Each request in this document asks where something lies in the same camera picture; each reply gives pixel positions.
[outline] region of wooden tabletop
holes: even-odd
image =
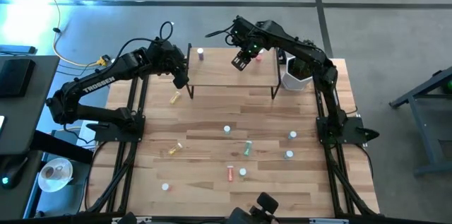
[[[203,61],[198,58],[197,49],[198,47],[193,47],[190,51],[190,86],[270,87],[278,85],[278,68],[274,49],[264,50],[261,54],[262,60],[253,60],[243,71],[231,65],[239,48],[203,48]]]
[[[342,108],[353,111],[345,60],[333,62],[339,71]],[[301,93],[281,88],[274,100],[266,88],[202,87],[196,89],[193,100],[182,90],[182,97],[171,105],[176,91],[171,81],[170,76],[150,80],[145,134],[138,146],[127,211],[139,216],[228,216],[237,206],[248,211],[265,191],[279,201],[278,217],[333,216],[325,155],[316,135],[312,84]],[[107,108],[126,106],[130,83],[111,86]],[[224,134],[224,125],[231,126],[230,135]],[[292,130],[298,137],[289,141]],[[253,141],[249,157],[243,154],[247,140]],[[168,155],[177,142],[183,150]],[[107,143],[96,157],[89,205],[112,178],[117,147],[118,143]],[[295,156],[285,160],[286,150]],[[351,184],[370,209],[378,212],[366,155],[350,145],[344,145],[344,152]],[[227,181],[228,165],[234,166],[233,182]],[[248,172],[243,178],[241,167]],[[170,184],[171,191],[163,191],[163,183]],[[343,189],[338,187],[345,210]]]

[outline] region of wooden table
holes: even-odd
[[[339,71],[342,108],[353,111],[345,60],[333,62]],[[228,216],[236,206],[248,211],[266,191],[279,201],[278,217],[333,216],[325,155],[316,135],[312,84],[300,93],[281,89],[274,100],[265,88],[204,87],[193,100],[184,91],[171,105],[176,91],[171,81],[170,76],[150,80],[145,134],[138,145],[127,211],[139,216]],[[111,86],[107,108],[126,106],[130,84],[122,81]],[[224,125],[231,126],[230,135],[224,135]],[[291,130],[299,136],[289,141]],[[253,141],[249,157],[243,155],[246,140]],[[167,151],[176,142],[184,149],[169,156]],[[117,147],[118,143],[107,143],[97,155],[89,205],[112,178]],[[286,150],[294,151],[293,159],[284,160]],[[344,145],[344,152],[351,184],[378,212],[366,155],[349,145]],[[233,182],[227,181],[228,165],[234,166]],[[248,171],[245,178],[238,175],[241,167]],[[165,182],[172,185],[171,191],[161,189]],[[338,189],[346,209],[342,186]]]
[[[204,60],[198,58],[198,47],[189,48],[189,85],[191,92],[194,86],[230,86],[249,88],[279,88],[278,57],[274,49],[264,50],[262,60],[254,59],[243,70],[239,71],[231,61],[237,56],[240,48],[203,48]]]

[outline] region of black desk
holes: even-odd
[[[43,151],[87,164],[90,164],[93,156],[89,150],[35,130],[57,71],[59,58],[0,56],[0,69],[9,59],[32,59],[36,65],[23,98],[0,99],[0,115],[6,117],[4,129],[0,133],[0,155],[28,151],[29,157],[18,186],[10,190],[0,187],[0,220],[23,217],[33,183],[40,170]]]

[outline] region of gray floor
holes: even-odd
[[[260,1],[311,3],[315,0],[135,0],[135,1]],[[327,3],[449,4],[452,0],[323,0]],[[62,6],[65,29],[58,50],[87,63],[103,54],[115,55],[132,37],[154,37],[165,20],[175,22],[171,41],[185,50],[188,42],[226,47],[223,37],[205,39],[226,28],[237,15],[249,20],[273,19],[291,35],[323,47],[316,8],[214,6]],[[0,43],[34,45],[38,54],[52,54],[54,6],[0,5]],[[452,9],[325,9],[333,56],[346,58],[352,87],[365,126],[381,132],[369,144],[374,183],[381,212],[396,218],[452,223],[452,174],[414,177],[427,163],[420,135],[408,107],[392,110],[388,102],[435,71],[452,65]],[[51,92],[72,76],[58,74]],[[107,89],[83,99],[103,106]],[[38,129],[59,128],[44,109]]]

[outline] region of white cap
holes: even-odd
[[[164,184],[162,184],[162,189],[163,189],[164,191],[167,191],[168,189],[170,189],[170,185],[164,183]]]

